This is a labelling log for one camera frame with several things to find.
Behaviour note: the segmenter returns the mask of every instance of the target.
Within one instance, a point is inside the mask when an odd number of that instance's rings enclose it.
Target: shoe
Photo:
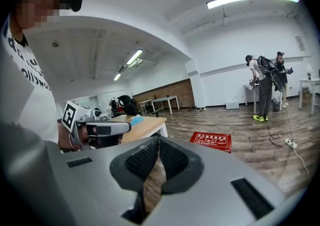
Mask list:
[[[254,115],[254,116],[253,116],[253,119],[258,120],[258,121],[260,121],[260,122],[265,121],[263,117],[259,117],[258,115]]]

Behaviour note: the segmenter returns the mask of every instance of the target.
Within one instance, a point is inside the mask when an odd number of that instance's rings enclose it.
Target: floor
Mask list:
[[[270,112],[267,124],[272,134],[279,134],[276,144],[284,144],[285,138],[320,139],[320,106],[310,115],[309,104],[299,110],[299,99],[288,100],[289,107],[281,112]],[[308,186],[308,175],[302,161],[287,145],[278,147],[269,141],[269,132],[265,123],[252,119],[253,105],[240,106],[238,110],[226,110],[223,107],[196,110],[168,110],[159,114],[167,117],[166,128],[169,137],[188,142],[194,131],[231,134],[232,155],[270,181],[277,184],[287,196]],[[305,162],[312,178],[317,169],[320,153],[320,141],[294,140],[296,149]],[[144,200],[147,212],[151,212],[161,198],[161,184],[166,175],[158,159],[153,171],[144,183]]]

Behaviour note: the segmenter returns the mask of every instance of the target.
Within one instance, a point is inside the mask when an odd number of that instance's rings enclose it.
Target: gray pants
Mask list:
[[[272,96],[272,79],[269,74],[259,84],[259,113],[258,116],[268,115]]]

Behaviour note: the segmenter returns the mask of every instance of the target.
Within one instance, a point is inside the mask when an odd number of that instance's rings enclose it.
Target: blue object on table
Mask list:
[[[144,120],[143,117],[133,118],[132,121],[131,121],[131,126],[135,126],[135,125],[137,125],[138,123],[140,123],[140,122],[143,121],[143,120]]]

